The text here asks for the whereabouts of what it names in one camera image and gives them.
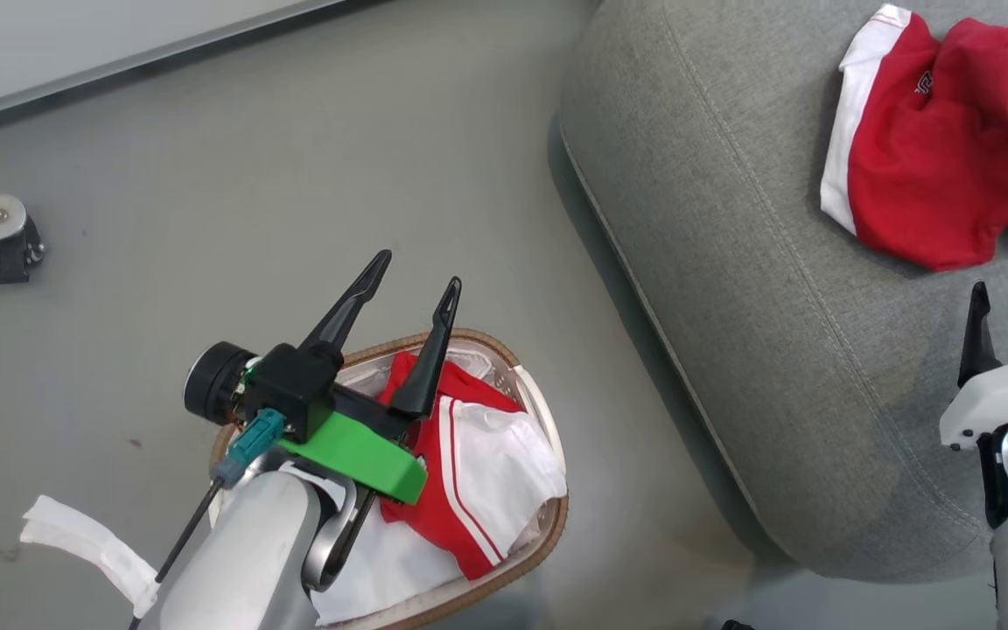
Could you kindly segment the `grey fabric sofa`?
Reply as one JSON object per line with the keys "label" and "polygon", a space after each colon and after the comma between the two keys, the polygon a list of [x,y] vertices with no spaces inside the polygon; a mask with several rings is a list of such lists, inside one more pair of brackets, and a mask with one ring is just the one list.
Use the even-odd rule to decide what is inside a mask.
{"label": "grey fabric sofa", "polygon": [[[1008,0],[891,0],[933,32]],[[991,571],[974,451],[950,451],[972,286],[1008,361],[1008,235],[928,274],[818,207],[843,59],[885,0],[603,0],[557,131],[621,271],[744,502],[829,578]]]}

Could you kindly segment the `red and white striped garment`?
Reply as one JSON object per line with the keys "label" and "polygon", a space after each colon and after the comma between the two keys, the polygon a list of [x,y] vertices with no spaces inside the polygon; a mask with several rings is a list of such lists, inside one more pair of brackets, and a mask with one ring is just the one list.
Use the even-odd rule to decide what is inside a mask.
{"label": "red and white striped garment", "polygon": [[451,361],[432,412],[408,440],[425,466],[423,493],[416,505],[383,500],[381,518],[403,522],[451,554],[469,581],[505,561],[544,503],[568,494],[563,468],[536,420]]}

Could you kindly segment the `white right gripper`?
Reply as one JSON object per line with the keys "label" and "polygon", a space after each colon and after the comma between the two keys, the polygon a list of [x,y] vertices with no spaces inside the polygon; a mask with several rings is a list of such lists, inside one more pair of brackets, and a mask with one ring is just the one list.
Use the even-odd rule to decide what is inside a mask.
{"label": "white right gripper", "polygon": [[1008,364],[1003,366],[995,355],[989,314],[991,299],[980,280],[969,295],[957,374],[960,390],[941,415],[941,445],[971,448],[981,435],[1008,425]]}

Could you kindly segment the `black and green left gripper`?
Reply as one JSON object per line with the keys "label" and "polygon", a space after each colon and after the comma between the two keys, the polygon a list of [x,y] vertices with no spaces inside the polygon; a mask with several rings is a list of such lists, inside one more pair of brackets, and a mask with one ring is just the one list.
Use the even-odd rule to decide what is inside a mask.
{"label": "black and green left gripper", "polygon": [[361,308],[375,297],[392,260],[377,252],[300,347],[280,344],[241,378],[245,411],[283,416],[280,445],[304,461],[348,476],[383,497],[416,505],[428,473],[405,440],[431,415],[463,282],[452,276],[408,378],[384,403],[337,382],[341,350]]}

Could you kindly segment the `white cloth strip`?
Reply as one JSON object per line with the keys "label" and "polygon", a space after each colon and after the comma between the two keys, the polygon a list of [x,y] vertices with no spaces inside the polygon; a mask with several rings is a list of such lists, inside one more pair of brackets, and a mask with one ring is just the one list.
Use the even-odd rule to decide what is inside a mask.
{"label": "white cloth strip", "polygon": [[99,569],[132,604],[136,620],[158,601],[158,572],[96,519],[40,495],[23,522],[21,543],[59,548]]}

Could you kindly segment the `white laundry basket brown rim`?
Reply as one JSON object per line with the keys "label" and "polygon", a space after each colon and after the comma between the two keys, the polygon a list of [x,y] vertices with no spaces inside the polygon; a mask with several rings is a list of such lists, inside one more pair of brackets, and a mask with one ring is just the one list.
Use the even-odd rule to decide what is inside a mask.
{"label": "white laundry basket brown rim", "polygon": [[[396,355],[403,352],[416,354],[424,346],[424,342],[425,334],[420,333],[348,355],[340,372],[339,382],[333,387],[336,402],[339,406],[347,404],[349,407],[375,403],[375,398],[387,382],[389,366]],[[453,332],[447,358],[463,364],[467,370],[485,364],[488,369],[484,382],[520,404],[535,419],[537,429],[555,452],[557,462],[564,466],[564,450],[543,392],[537,387],[532,375],[521,366],[519,359],[503,343],[472,328],[459,328]],[[525,537],[524,542],[517,550],[512,551],[507,561],[487,577],[472,582],[456,577],[435,589],[424,591],[423,594],[384,607],[375,613],[332,623],[331,630],[417,630],[428,623],[460,613],[539,566],[559,543],[565,519],[568,498],[549,500],[537,512],[533,522],[535,534]]]}

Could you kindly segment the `black caster wheel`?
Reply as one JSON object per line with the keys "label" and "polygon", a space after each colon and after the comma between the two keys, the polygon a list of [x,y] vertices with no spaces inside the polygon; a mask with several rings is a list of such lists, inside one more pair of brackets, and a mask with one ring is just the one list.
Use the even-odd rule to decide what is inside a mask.
{"label": "black caster wheel", "polygon": [[46,244],[33,218],[25,219],[23,228],[0,241],[0,284],[25,284],[31,271],[44,262]]}

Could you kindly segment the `red garment with white band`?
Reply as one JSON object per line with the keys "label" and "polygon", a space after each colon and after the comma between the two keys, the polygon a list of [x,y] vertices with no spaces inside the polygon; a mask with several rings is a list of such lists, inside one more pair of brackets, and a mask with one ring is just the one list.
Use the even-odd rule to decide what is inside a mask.
{"label": "red garment with white band", "polygon": [[886,3],[839,71],[821,211],[928,270],[990,262],[1008,228],[1008,25],[966,17],[936,38]]}

